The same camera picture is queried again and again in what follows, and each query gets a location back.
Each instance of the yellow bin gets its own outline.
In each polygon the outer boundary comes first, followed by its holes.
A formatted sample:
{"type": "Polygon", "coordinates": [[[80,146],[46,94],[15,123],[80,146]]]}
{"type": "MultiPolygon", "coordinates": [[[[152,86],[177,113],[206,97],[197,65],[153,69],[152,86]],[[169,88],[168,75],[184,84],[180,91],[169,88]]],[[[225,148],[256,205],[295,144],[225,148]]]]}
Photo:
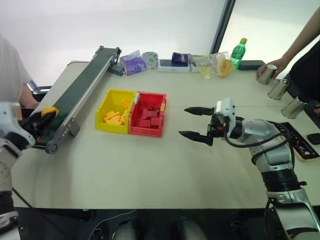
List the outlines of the yellow bin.
{"type": "Polygon", "coordinates": [[[135,95],[135,91],[109,88],[95,113],[95,129],[128,134],[129,115],[135,95]],[[106,113],[110,111],[120,112],[121,115],[124,113],[125,109],[122,104],[123,101],[130,103],[124,125],[105,123],[104,118],[106,117],[106,113]]]}

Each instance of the tape roll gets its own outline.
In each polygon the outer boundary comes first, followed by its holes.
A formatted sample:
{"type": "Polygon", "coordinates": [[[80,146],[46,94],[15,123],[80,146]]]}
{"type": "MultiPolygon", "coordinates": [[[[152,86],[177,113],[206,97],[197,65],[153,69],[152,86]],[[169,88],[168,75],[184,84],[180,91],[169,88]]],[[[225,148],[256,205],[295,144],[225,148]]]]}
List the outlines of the tape roll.
{"type": "Polygon", "coordinates": [[[158,67],[158,54],[153,51],[147,51],[142,54],[147,69],[158,67]]]}

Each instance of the white wall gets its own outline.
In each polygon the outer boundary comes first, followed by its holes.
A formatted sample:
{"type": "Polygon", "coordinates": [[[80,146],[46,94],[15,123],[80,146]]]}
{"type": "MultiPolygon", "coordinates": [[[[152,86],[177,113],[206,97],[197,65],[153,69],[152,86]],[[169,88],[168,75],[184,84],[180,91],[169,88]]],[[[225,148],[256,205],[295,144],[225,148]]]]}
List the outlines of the white wall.
{"type": "MultiPolygon", "coordinates": [[[[319,7],[319,0],[236,0],[220,52],[232,52],[241,38],[248,38],[244,60],[280,58],[319,7]]],[[[292,65],[317,41],[301,51],[279,75],[284,77],[292,65]]]]}
{"type": "Polygon", "coordinates": [[[4,0],[0,33],[40,85],[70,61],[89,61],[100,45],[123,54],[208,54],[225,0],[4,0]]]}

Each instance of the person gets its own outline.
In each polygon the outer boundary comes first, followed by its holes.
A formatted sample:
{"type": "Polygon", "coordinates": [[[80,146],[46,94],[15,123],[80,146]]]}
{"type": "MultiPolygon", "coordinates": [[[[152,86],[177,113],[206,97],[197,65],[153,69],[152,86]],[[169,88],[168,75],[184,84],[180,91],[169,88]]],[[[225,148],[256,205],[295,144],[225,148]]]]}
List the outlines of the person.
{"type": "MultiPolygon", "coordinates": [[[[320,7],[315,11],[310,20],[304,26],[298,37],[277,60],[271,61],[261,66],[256,72],[256,78],[260,77],[269,64],[277,67],[273,75],[275,79],[290,63],[290,61],[311,43],[320,34],[320,7]]],[[[310,99],[306,109],[308,114],[314,112],[320,115],[320,56],[319,41],[302,56],[291,68],[289,74],[285,77],[290,81],[288,92],[295,98],[303,96],[310,99]]]]}
{"type": "Polygon", "coordinates": [[[0,34],[0,102],[35,109],[39,102],[27,85],[31,80],[16,48],[0,34]]]}

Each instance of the white shirt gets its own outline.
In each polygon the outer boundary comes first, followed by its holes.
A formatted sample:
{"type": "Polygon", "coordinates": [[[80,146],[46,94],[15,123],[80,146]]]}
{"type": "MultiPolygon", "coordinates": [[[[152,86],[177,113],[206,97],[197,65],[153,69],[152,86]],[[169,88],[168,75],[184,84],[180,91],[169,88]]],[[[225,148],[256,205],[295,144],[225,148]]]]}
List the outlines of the white shirt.
{"type": "Polygon", "coordinates": [[[24,84],[31,80],[16,48],[0,34],[0,102],[19,103],[24,84]]]}

